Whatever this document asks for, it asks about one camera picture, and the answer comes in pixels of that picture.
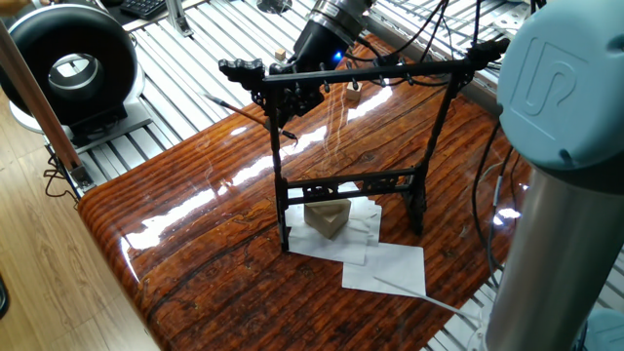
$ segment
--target white paper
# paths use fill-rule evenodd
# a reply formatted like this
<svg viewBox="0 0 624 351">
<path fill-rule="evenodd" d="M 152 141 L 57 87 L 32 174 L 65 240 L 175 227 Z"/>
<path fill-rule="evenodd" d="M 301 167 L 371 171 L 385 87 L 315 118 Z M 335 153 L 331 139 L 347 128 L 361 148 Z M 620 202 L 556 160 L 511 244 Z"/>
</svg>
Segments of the white paper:
<svg viewBox="0 0 624 351">
<path fill-rule="evenodd" d="M 364 265 L 344 263 L 342 269 L 343 288 L 415 296 L 379 282 L 375 276 L 426 295 L 423 249 L 379 243 L 377 247 L 367 248 Z"/>
<path fill-rule="evenodd" d="M 340 191 L 357 189 L 353 182 L 339 186 Z M 289 197 L 302 196 L 300 189 L 289 189 Z M 327 239 L 305 223 L 303 205 L 286 210 L 286 225 L 291 228 L 289 249 L 292 253 L 340 262 L 364 264 L 367 245 L 379 243 L 381 207 L 367 197 L 351 198 L 349 221 Z"/>
</svg>

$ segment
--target wooden block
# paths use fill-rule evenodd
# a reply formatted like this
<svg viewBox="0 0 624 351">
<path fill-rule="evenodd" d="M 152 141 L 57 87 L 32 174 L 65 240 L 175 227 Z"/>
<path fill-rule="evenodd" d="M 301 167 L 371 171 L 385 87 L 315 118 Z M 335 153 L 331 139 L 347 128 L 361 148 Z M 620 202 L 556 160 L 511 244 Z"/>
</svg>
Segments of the wooden block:
<svg viewBox="0 0 624 351">
<path fill-rule="evenodd" d="M 286 50 L 280 48 L 275 51 L 275 59 L 284 60 L 286 59 Z"/>
<path fill-rule="evenodd" d="M 324 237 L 331 239 L 333 234 L 349 220 L 350 212 L 351 201 L 347 199 L 323 201 L 305 204 L 303 219 Z"/>
<path fill-rule="evenodd" d="M 358 89 L 353 89 L 353 82 L 347 85 L 347 99 L 351 101 L 359 101 L 362 96 L 362 84 L 358 83 Z"/>
</svg>

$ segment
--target wooden table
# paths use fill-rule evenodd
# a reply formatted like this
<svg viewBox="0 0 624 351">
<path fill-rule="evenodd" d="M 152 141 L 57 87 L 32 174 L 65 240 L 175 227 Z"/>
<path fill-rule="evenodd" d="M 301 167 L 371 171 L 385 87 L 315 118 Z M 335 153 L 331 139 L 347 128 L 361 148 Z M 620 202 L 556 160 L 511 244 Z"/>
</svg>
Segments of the wooden table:
<svg viewBox="0 0 624 351">
<path fill-rule="evenodd" d="M 405 168 L 422 157 L 444 88 L 366 83 L 359 103 L 344 89 L 333 86 L 326 102 L 288 124 L 299 137 L 283 146 L 288 179 Z M 383 207 L 381 242 L 423 247 L 427 293 L 451 305 L 488 276 L 470 189 L 493 124 L 464 97 L 452 104 L 421 237 L 400 195 L 372 197 Z M 500 137 L 489 162 L 507 148 Z M 520 165 L 516 178 L 527 172 Z M 496 176 L 480 185 L 483 227 Z M 415 298 L 343 289 L 342 263 L 282 253 L 269 135 L 240 115 L 90 191 L 79 211 L 166 350 L 417 350 L 451 316 Z M 507 246 L 504 235 L 494 240 L 499 258 Z"/>
</svg>

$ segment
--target white cable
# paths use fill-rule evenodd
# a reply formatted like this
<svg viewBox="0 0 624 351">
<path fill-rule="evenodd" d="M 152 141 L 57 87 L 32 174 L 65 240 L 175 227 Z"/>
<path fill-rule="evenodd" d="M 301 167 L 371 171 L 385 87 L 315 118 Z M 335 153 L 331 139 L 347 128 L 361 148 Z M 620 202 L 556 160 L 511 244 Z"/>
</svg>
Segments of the white cable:
<svg viewBox="0 0 624 351">
<path fill-rule="evenodd" d="M 453 312 L 453 313 L 456 313 L 458 315 L 464 316 L 464 317 L 469 318 L 471 320 L 475 320 L 475 321 L 477 321 L 477 322 L 479 322 L 481 324 L 485 323 L 485 321 L 482 320 L 481 317 L 473 315 L 473 314 L 470 314 L 470 313 L 466 313 L 466 312 L 460 311 L 460 310 L 456 309 L 455 307 L 449 306 L 449 305 L 447 305 L 447 304 L 445 304 L 443 302 L 438 301 L 437 299 L 434 299 L 434 298 L 431 298 L 429 296 L 420 294 L 418 292 L 413 292 L 411 290 L 408 290 L 408 289 L 406 289 L 404 287 L 400 287 L 400 286 L 398 286 L 396 284 L 390 283 L 390 282 L 385 281 L 385 280 L 383 280 L 381 278 L 378 278 L 378 277 L 373 277 L 373 278 L 378 280 L 381 283 L 387 284 L 387 285 L 389 285 L 391 287 L 397 288 L 397 289 L 402 290 L 402 291 L 404 291 L 406 293 L 411 293 L 411 294 L 415 295 L 416 297 L 422 298 L 423 300 L 425 300 L 427 302 L 431 302 L 431 303 L 433 303 L 435 305 L 438 305 L 438 306 L 440 306 L 442 308 L 446 308 L 450 312 Z"/>
</svg>

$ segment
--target robot logo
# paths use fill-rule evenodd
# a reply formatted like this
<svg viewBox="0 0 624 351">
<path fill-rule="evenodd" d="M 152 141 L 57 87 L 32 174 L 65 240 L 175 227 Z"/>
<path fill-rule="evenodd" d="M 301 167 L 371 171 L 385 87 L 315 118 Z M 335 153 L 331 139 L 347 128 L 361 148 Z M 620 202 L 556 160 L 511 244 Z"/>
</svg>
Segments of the robot logo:
<svg viewBox="0 0 624 351">
<path fill-rule="evenodd" d="M 526 52 L 512 108 L 527 122 L 555 139 L 574 109 L 574 92 L 587 71 L 586 60 L 534 38 Z"/>
</svg>

